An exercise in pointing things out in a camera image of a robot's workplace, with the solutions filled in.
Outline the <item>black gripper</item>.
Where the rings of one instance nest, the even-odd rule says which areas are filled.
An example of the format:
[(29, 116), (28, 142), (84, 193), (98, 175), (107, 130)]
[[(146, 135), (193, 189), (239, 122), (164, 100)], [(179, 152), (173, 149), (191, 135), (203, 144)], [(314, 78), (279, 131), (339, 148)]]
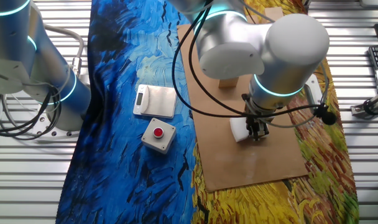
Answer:
[(267, 135), (269, 135), (267, 122), (271, 122), (272, 118), (255, 118), (255, 115), (257, 115), (257, 113), (254, 114), (246, 112), (246, 129), (249, 132), (249, 136), (254, 137), (254, 139), (258, 141), (261, 138), (265, 138)]

